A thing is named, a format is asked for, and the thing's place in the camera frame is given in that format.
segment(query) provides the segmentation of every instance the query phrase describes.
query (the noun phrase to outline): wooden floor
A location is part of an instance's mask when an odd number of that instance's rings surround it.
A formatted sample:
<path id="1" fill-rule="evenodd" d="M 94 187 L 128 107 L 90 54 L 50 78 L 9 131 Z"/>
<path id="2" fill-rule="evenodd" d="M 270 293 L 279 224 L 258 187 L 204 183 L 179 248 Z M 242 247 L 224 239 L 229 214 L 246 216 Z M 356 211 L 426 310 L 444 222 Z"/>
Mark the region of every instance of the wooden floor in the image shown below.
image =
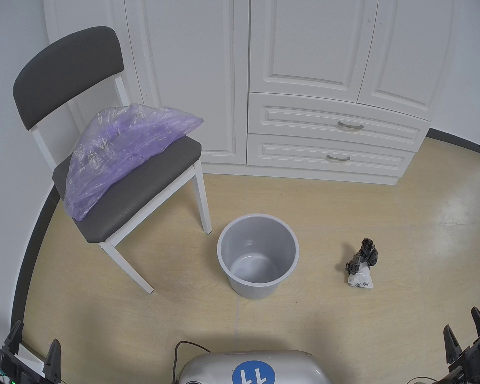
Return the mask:
<path id="1" fill-rule="evenodd" d="M 213 351 L 301 349 L 337 383 L 404 384 L 447 372 L 443 327 L 466 347 L 480 306 L 480 154 L 426 139 L 395 187 L 205 175 L 213 232 L 189 182 L 118 245 L 148 295 L 59 204 L 30 286 L 24 340 L 57 338 L 62 379 L 170 383 L 179 340 Z M 216 242 L 231 220 L 267 213 L 300 243 L 293 274 L 270 297 L 230 288 Z M 374 289 L 349 287 L 345 263 L 373 239 Z M 202 351 L 180 349 L 179 367 Z"/>

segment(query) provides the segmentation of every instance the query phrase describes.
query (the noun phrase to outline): white drawer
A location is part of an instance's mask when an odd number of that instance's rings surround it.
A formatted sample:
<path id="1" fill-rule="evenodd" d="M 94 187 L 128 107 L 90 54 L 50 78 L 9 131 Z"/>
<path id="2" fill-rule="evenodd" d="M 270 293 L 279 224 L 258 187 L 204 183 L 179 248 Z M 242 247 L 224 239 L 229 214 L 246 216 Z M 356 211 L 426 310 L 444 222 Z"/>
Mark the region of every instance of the white drawer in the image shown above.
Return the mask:
<path id="1" fill-rule="evenodd" d="M 414 154 L 375 145 L 251 133 L 247 144 L 248 165 L 397 177 L 403 175 Z M 334 160 L 328 156 L 349 160 Z"/>
<path id="2" fill-rule="evenodd" d="M 342 127 L 361 126 L 361 129 Z M 249 93 L 248 132 L 381 145 L 417 152 L 430 122 L 318 97 Z"/>

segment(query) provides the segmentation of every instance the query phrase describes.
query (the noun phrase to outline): crumpled trash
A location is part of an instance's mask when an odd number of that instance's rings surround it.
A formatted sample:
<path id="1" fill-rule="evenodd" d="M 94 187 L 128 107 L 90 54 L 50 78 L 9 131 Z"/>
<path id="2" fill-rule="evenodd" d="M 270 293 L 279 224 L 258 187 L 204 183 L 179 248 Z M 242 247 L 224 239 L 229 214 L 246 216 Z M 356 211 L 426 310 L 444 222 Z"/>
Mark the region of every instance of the crumpled trash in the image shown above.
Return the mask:
<path id="1" fill-rule="evenodd" d="M 378 251 L 370 239 L 363 239 L 360 250 L 347 263 L 348 283 L 352 287 L 373 288 L 370 267 L 377 264 Z"/>
<path id="2" fill-rule="evenodd" d="M 63 206 L 81 221 L 113 183 L 193 131 L 203 119 L 141 104 L 104 109 L 90 121 L 70 161 Z"/>

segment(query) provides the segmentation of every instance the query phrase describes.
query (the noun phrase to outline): chair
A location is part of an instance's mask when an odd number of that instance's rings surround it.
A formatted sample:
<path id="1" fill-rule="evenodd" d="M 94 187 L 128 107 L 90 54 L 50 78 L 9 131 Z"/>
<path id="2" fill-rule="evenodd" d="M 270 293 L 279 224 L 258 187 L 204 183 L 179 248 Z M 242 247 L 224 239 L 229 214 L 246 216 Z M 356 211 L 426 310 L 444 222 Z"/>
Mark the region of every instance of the chair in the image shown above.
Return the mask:
<path id="1" fill-rule="evenodd" d="M 18 112 L 46 161 L 63 199 L 71 155 L 56 164 L 36 124 L 71 98 L 115 76 L 122 105 L 130 104 L 121 78 L 123 59 L 115 31 L 105 26 L 88 28 L 50 44 L 25 65 L 13 85 Z M 76 221 L 87 242 L 105 252 L 148 293 L 153 288 L 115 249 L 149 214 L 188 180 L 193 180 L 203 230 L 212 231 L 200 163 L 201 145 L 184 136 L 163 153 L 152 156 L 114 183 L 82 221 Z"/>

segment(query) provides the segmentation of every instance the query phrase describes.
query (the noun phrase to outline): white chair leg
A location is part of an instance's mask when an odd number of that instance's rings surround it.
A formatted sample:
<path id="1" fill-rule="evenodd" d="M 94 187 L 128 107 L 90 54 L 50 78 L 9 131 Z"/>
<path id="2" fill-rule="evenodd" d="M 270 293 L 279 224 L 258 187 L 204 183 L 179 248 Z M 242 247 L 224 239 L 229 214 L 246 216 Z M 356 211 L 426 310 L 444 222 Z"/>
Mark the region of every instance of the white chair leg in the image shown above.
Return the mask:
<path id="1" fill-rule="evenodd" d="M 148 293 L 153 292 L 153 288 L 148 284 L 143 277 L 141 277 L 137 271 L 135 271 L 130 264 L 123 258 L 123 256 L 115 249 L 110 241 L 99 243 L 100 247 L 108 253 L 108 255 L 123 269 L 128 276 L 135 280 L 143 289 Z"/>
<path id="2" fill-rule="evenodd" d="M 212 222 L 210 221 L 210 212 L 208 211 L 207 193 L 205 191 L 204 174 L 202 173 L 202 164 L 197 160 L 193 169 L 195 169 L 195 176 L 193 180 L 193 190 L 197 199 L 198 210 L 200 212 L 200 219 L 204 232 L 209 234 L 212 232 Z"/>

